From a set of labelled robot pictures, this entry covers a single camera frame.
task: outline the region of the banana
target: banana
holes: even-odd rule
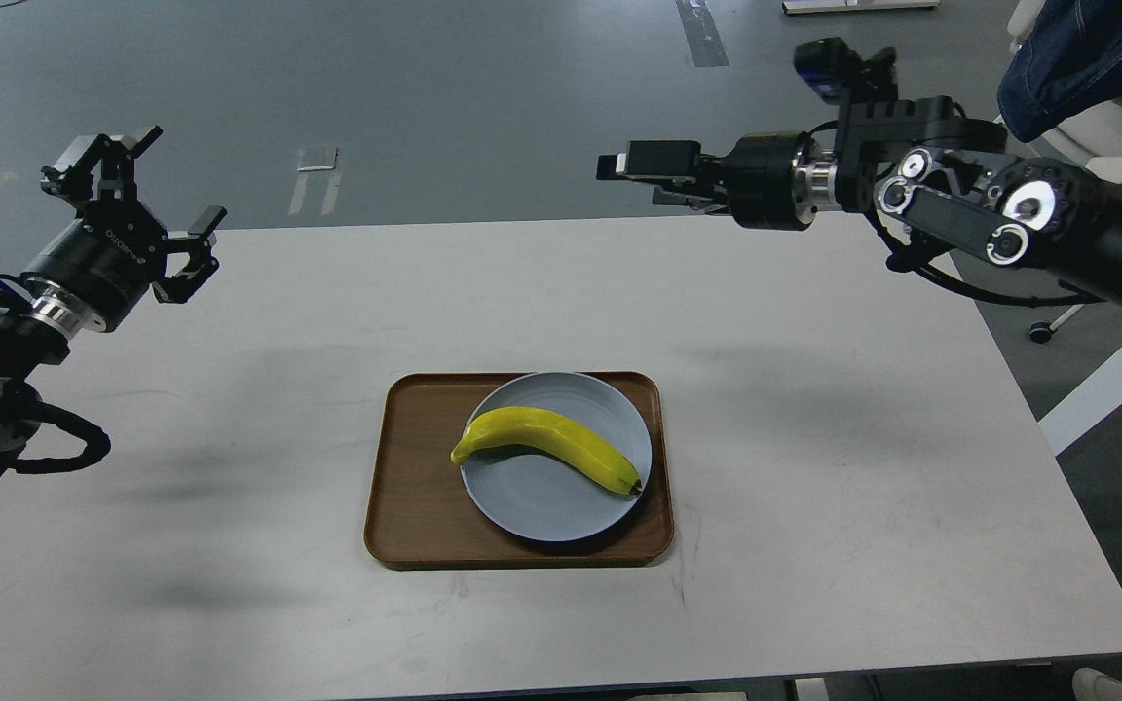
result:
[[[573,418],[535,407],[503,407],[479,414],[449,460],[460,467],[476,450],[504,445],[542,450],[609,491],[635,496],[643,490],[635,465],[600,434]]]

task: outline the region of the chair wheel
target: chair wheel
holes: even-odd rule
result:
[[[1029,328],[1029,341],[1033,343],[1050,342],[1052,335],[1055,332],[1050,329],[1050,322],[1038,322]]]

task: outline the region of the brown tray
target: brown tray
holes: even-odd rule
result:
[[[572,543],[527,541],[490,523],[449,462],[470,413],[521,372],[412,373],[387,391],[362,542],[388,568],[635,566],[673,542],[661,396],[637,372],[588,372],[626,395],[652,439],[652,478],[626,518]]]

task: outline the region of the shoe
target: shoe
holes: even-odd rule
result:
[[[1073,675],[1073,693],[1076,693],[1076,701],[1122,701],[1122,682],[1082,667]]]

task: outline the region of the plate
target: plate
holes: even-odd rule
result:
[[[652,441],[632,400],[582,372],[534,372],[496,387],[470,421],[490,409],[536,407],[573,418],[620,450],[643,488],[652,470]],[[531,541],[564,543],[600,533],[635,507],[578,470],[543,453],[484,450],[461,465],[461,480],[490,522]]]

